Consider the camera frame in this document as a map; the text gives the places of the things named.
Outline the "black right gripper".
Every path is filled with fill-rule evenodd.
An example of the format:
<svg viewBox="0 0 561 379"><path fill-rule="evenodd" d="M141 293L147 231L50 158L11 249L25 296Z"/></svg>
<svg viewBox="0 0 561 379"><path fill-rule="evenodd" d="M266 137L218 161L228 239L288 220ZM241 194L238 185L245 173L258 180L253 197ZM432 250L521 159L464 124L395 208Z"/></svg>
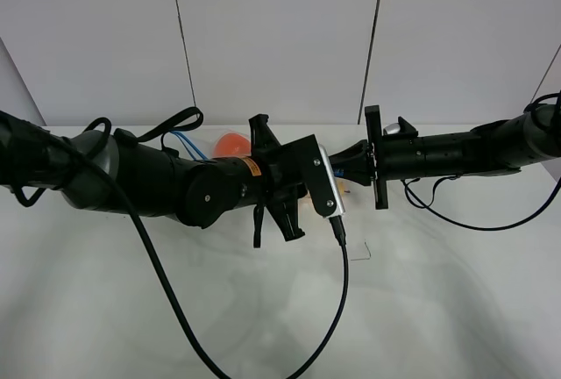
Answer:
<svg viewBox="0 0 561 379"><path fill-rule="evenodd" d="M385 136L378 105L365 107L365 120L368 141L331 155L330 164L342 179L366 187L373 184L375 208L385 210L387 182L410 177L421 167L418 131L399 116L395 123L401 125L401 133Z"/></svg>

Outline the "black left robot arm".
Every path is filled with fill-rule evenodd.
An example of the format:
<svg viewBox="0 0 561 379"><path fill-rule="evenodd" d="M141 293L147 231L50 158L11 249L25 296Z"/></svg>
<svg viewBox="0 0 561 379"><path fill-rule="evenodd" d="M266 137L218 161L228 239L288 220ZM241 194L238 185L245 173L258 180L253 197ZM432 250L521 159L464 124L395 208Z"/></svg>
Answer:
<svg viewBox="0 0 561 379"><path fill-rule="evenodd" d="M45 190L58 190L67 202L87 211L124 213L123 201L92 169L58 147L60 138L28 121L1 115L1 184L20 204L31 207ZM297 200L302 186L273 192L270 169L253 157L189 161L177 151L137 142L122 129L112 131L98 118L81 134L63 143L100 168L143 217L168 217L207 228L223 213L253 207L253 245L269 212L287 241L303 236Z"/></svg>

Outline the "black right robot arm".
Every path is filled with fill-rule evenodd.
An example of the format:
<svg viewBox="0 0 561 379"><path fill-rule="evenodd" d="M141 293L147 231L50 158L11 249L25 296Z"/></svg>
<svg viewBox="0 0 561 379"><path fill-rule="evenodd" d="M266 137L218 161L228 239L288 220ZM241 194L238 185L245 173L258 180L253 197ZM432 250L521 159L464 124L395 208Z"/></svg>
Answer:
<svg viewBox="0 0 561 379"><path fill-rule="evenodd" d="M560 106L544 101L522 115L453 132L421 136L405 118L383 128L380 107L365 107L367 138L333 154L337 177L373 186L375 207L388 207L387 182L426 177L509 175L560 156Z"/></svg>

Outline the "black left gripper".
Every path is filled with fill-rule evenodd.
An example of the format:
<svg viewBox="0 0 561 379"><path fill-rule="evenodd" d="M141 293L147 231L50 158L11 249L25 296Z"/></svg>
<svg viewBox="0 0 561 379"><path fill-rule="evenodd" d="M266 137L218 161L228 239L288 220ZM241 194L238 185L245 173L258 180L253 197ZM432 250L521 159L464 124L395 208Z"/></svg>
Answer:
<svg viewBox="0 0 561 379"><path fill-rule="evenodd" d="M306 195L306 187L289 173L292 163L282 155L282 144L269 128L268 116L258 114L249 119L252 151L250 159L261 172L257 201L253 209L253 245L261 246L264 214L268 212L285 241L302 238L299 226L298 199Z"/></svg>

